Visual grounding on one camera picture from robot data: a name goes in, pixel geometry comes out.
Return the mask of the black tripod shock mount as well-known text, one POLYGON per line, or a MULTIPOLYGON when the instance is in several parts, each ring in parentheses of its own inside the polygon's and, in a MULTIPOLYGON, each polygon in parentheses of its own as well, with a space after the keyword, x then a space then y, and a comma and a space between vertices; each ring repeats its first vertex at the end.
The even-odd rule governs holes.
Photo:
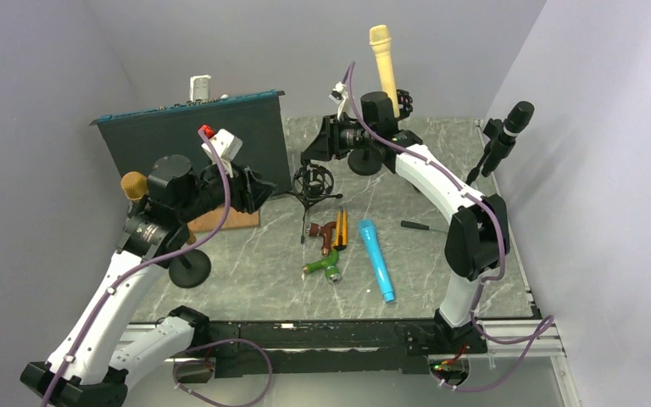
POLYGON ((328 199, 341 199, 342 193, 334 193, 335 179, 323 165, 304 160, 292 176, 292 189, 287 194, 295 197, 303 206, 300 243, 304 244, 308 212, 316 204, 328 199))

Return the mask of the black round base stand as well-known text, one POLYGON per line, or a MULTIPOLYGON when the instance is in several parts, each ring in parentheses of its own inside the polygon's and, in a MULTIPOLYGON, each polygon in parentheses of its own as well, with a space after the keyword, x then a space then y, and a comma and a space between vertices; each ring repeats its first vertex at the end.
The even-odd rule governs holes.
POLYGON ((171 282, 180 288, 198 287, 209 278, 211 270, 210 257, 200 250, 175 257, 168 268, 171 282))

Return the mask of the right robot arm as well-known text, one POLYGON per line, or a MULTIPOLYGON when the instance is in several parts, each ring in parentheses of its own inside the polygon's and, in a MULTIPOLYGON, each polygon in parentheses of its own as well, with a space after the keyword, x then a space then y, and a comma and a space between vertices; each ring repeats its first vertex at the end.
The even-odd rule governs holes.
POLYGON ((447 169, 412 131, 402 130, 411 98, 399 91, 369 92, 352 115, 324 116, 318 135, 301 152, 304 170, 316 162, 347 159, 352 172, 372 175, 381 168, 420 191, 448 223, 444 254, 451 270, 438 314, 443 323, 433 340, 444 352, 465 342, 486 282, 501 278, 509 252, 507 207, 497 194, 486 196, 447 169))

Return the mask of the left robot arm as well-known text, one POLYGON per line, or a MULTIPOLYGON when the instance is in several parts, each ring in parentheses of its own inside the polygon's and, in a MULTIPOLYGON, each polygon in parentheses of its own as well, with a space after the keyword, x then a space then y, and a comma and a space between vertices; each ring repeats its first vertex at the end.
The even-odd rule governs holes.
POLYGON ((21 373, 44 406, 120 406, 162 360, 182 351, 202 354, 210 321, 186 306, 135 342, 117 344, 159 278, 192 288, 209 277, 211 261, 192 237, 192 220, 221 206, 256 212, 275 191, 247 167, 215 159, 196 171, 179 154, 157 160, 149 174, 125 174, 121 186, 132 205, 97 292, 65 340, 21 373))

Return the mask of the blue microphone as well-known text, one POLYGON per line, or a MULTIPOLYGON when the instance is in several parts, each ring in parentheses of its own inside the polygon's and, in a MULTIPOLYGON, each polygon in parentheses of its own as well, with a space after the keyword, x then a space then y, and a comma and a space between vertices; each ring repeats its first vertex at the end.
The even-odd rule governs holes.
POLYGON ((362 219, 358 223, 358 228, 359 235, 364 243, 366 253, 374 270, 381 296, 386 304, 394 303, 396 301, 396 295, 386 262, 383 258, 376 226, 371 219, 362 219))

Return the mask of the gold brown microphone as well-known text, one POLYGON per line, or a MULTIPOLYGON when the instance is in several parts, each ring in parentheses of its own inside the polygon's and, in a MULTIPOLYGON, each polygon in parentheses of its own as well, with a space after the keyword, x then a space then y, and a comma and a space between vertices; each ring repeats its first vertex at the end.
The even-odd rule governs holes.
POLYGON ((138 171, 126 173, 120 182, 131 201, 125 233, 129 244, 145 251, 150 246, 175 247, 196 242, 193 231, 183 221, 187 202, 186 176, 157 176, 152 180, 138 171))

